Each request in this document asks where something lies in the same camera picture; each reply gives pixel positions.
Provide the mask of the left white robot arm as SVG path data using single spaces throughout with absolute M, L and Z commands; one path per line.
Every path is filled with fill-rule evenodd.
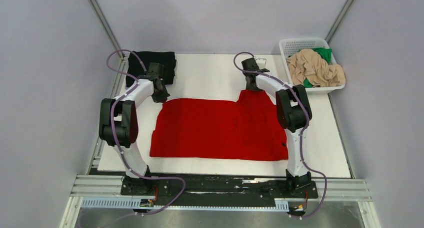
M 152 179 L 145 176 L 150 171 L 149 167 L 137 146 L 139 125 L 136 110 L 148 98 L 155 103 L 167 101 L 169 93 L 164 72 L 162 64 L 150 63 L 147 72 L 122 95 L 105 98 L 101 102 L 99 137 L 114 148 L 125 167 L 123 195 L 146 195 L 153 189 Z

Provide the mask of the red t-shirt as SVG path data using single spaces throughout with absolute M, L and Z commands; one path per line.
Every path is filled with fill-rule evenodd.
M 166 102 L 151 137 L 158 158 L 287 160 L 287 136 L 264 91 L 237 101 L 179 98 Z

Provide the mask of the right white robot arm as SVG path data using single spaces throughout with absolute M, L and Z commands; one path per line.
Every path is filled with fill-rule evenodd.
M 305 163 L 306 135 L 312 119 L 312 111 L 302 85 L 285 83 L 269 70 L 260 69 L 255 58 L 241 62 L 247 89 L 263 90 L 276 100 L 276 114 L 287 137 L 288 164 L 286 180 L 273 186 L 275 195 L 288 198 L 304 198 L 313 187 L 311 170 Z

